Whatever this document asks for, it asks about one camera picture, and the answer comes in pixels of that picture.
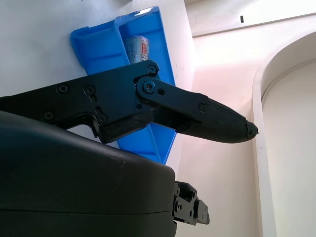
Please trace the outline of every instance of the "tin can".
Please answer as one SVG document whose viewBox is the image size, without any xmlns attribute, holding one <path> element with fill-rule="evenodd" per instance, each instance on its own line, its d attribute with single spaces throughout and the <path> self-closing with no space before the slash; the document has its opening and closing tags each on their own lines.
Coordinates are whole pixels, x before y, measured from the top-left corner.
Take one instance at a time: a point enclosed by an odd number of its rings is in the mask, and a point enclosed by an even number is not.
<svg viewBox="0 0 316 237">
<path fill-rule="evenodd" d="M 125 49 L 130 64 L 149 59 L 149 40 L 143 36 L 127 38 Z"/>
</svg>

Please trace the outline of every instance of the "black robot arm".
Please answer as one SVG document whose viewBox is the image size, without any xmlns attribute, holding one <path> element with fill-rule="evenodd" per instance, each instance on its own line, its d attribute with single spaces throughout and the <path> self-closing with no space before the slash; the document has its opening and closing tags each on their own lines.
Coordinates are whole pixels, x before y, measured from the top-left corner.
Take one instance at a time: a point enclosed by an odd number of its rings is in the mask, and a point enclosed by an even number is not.
<svg viewBox="0 0 316 237">
<path fill-rule="evenodd" d="M 91 127 L 110 143 L 154 122 L 177 133 L 238 143 L 252 139 L 257 127 L 207 96 L 159 79 L 158 65 L 144 61 L 0 98 L 0 111 L 68 129 Z"/>
</svg>

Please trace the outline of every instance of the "metal screw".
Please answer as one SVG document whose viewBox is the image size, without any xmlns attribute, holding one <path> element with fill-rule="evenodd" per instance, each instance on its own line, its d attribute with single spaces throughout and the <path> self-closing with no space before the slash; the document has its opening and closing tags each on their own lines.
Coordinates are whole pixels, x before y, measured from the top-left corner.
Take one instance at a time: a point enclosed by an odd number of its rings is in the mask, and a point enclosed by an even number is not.
<svg viewBox="0 0 316 237">
<path fill-rule="evenodd" d="M 52 120 L 52 119 L 54 118 L 54 113 L 51 112 L 51 111 L 47 111 L 47 112 L 45 112 L 45 113 L 43 114 L 43 118 L 44 118 L 44 120 L 46 120 L 46 121 L 50 121 L 50 120 Z"/>
<path fill-rule="evenodd" d="M 58 92 L 66 93 L 68 91 L 68 86 L 66 84 L 60 84 L 58 86 Z"/>
<path fill-rule="evenodd" d="M 143 88 L 147 93 L 153 93 L 155 91 L 155 83 L 151 80 L 144 82 Z"/>
<path fill-rule="evenodd" d="M 95 88 L 92 85 L 88 85 L 85 87 L 84 92 L 87 95 L 93 95 L 95 93 Z"/>
<path fill-rule="evenodd" d="M 199 104 L 199 105 L 198 105 L 198 109 L 199 109 L 201 112 L 204 112 L 204 104 Z"/>
<path fill-rule="evenodd" d="M 178 212 L 178 211 L 180 211 L 182 209 L 182 205 L 181 205 L 181 203 L 179 202 L 179 201 L 177 201 L 176 202 L 176 205 L 175 205 L 175 207 L 174 207 L 174 211 L 175 212 Z"/>
<path fill-rule="evenodd" d="M 104 123 L 106 123 L 106 121 L 108 120 L 108 118 L 107 118 L 105 115 L 99 115 L 99 116 L 97 117 L 97 120 L 98 120 L 99 124 L 104 124 Z"/>
<path fill-rule="evenodd" d="M 148 67 L 148 72 L 149 73 L 156 73 L 156 67 L 155 66 L 153 66 L 153 65 L 150 65 L 149 67 Z"/>
</svg>

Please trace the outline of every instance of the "metal can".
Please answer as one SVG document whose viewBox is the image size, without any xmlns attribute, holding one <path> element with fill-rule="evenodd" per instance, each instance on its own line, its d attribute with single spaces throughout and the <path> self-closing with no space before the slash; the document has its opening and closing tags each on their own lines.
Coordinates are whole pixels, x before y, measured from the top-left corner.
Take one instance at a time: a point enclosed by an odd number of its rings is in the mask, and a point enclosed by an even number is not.
<svg viewBox="0 0 316 237">
<path fill-rule="evenodd" d="M 129 63 L 139 63 L 149 59 L 149 40 L 143 36 L 131 36 L 126 39 L 125 50 Z"/>
</svg>

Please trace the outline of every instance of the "blue plastic tray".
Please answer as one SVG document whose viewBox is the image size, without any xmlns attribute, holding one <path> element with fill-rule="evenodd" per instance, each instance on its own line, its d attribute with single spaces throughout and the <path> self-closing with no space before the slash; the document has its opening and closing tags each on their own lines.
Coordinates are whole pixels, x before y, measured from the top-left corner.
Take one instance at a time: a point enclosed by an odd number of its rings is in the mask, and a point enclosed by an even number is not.
<svg viewBox="0 0 316 237">
<path fill-rule="evenodd" d="M 159 8 L 157 6 L 95 27 L 84 27 L 71 33 L 71 42 L 88 75 L 129 64 L 124 42 L 140 35 L 150 41 L 150 59 L 160 68 L 162 81 L 175 85 Z M 143 130 L 118 140 L 121 149 L 165 164 L 175 138 L 172 129 L 150 124 Z"/>
</svg>

